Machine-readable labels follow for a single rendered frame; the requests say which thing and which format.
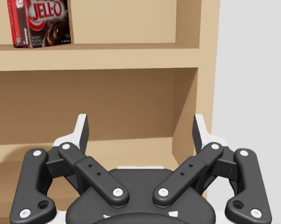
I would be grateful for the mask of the pale wooden shelf unit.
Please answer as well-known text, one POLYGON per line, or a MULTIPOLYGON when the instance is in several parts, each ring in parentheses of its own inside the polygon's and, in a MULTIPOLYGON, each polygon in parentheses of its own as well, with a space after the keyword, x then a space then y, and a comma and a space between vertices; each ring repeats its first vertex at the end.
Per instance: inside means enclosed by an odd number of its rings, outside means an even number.
POLYGON ((69 0, 72 44, 12 45, 0 0, 0 224, 24 154, 50 150, 88 116, 86 154, 175 169, 193 155, 193 116, 212 124, 220 0, 69 0))

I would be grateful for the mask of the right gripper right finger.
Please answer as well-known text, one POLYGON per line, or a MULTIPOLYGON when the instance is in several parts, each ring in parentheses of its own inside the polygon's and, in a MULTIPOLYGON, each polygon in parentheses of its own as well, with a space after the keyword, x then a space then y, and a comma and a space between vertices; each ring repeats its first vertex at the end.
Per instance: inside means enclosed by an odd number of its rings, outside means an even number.
POLYGON ((234 192, 225 207, 229 221, 271 224, 272 214, 257 154, 246 148, 232 151, 225 139, 207 131, 201 114, 194 115, 192 137, 196 155, 186 159, 154 189, 155 205, 171 206, 190 187, 202 194, 220 176, 229 180, 234 192))

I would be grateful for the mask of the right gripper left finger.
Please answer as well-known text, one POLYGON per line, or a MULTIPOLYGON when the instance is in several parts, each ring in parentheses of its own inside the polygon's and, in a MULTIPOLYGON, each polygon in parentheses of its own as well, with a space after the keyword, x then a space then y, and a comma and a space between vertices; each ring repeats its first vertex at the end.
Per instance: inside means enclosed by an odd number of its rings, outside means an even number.
POLYGON ((83 194, 92 187, 110 206, 119 208, 129 201, 128 190, 93 157, 86 156, 89 125, 86 114, 77 118, 73 133, 59 137, 52 149, 28 150, 22 162, 10 224, 47 224, 57 215, 55 202, 47 196, 52 180, 65 177, 83 194))

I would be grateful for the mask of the red and brown carton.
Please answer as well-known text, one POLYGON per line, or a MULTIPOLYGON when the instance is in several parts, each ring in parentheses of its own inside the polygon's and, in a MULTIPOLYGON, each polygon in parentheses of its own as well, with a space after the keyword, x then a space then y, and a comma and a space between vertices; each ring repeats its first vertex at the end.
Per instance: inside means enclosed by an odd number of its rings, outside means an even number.
POLYGON ((7 0, 13 47, 70 44, 68 0, 7 0))

